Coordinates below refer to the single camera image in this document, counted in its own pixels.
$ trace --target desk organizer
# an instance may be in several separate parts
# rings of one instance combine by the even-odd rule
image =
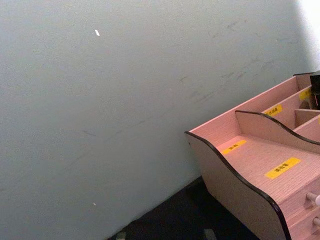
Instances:
[[[262,240],[320,240],[320,110],[310,75],[185,132],[210,194]]]

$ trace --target floor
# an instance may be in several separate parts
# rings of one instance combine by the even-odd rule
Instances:
[[[109,240],[259,240],[207,191],[201,177]]]

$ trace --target wooden desk organizer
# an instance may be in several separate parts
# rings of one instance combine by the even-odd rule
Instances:
[[[310,73],[295,75],[185,132],[208,191],[262,240],[320,240],[320,110],[310,87]]]

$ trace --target gray wall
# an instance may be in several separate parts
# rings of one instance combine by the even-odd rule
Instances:
[[[198,177],[185,130],[310,71],[291,2],[1,0],[1,239],[102,240]]]

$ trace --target yellow label sticker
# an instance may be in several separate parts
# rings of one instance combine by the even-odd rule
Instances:
[[[311,95],[311,88],[308,88],[307,90],[300,92],[300,94],[299,94],[300,101],[305,100],[310,95]]]
[[[292,168],[294,165],[300,163],[300,159],[291,157],[287,161],[281,163],[279,166],[275,167],[271,171],[268,171],[265,176],[270,179],[275,179],[276,177],[280,176],[284,172],[288,171],[290,168]]]
[[[246,140],[241,140],[241,141],[237,141],[235,144],[233,144],[232,146],[226,148],[225,150],[222,151],[222,154],[228,154],[230,153],[232,150],[237,149],[238,147],[240,147],[241,145],[245,144],[247,141]]]
[[[281,104],[278,104],[277,106],[273,107],[273,108],[270,108],[268,109],[267,111],[264,112],[264,114],[267,114],[271,117],[277,115],[278,113],[281,113],[282,112],[282,106]]]

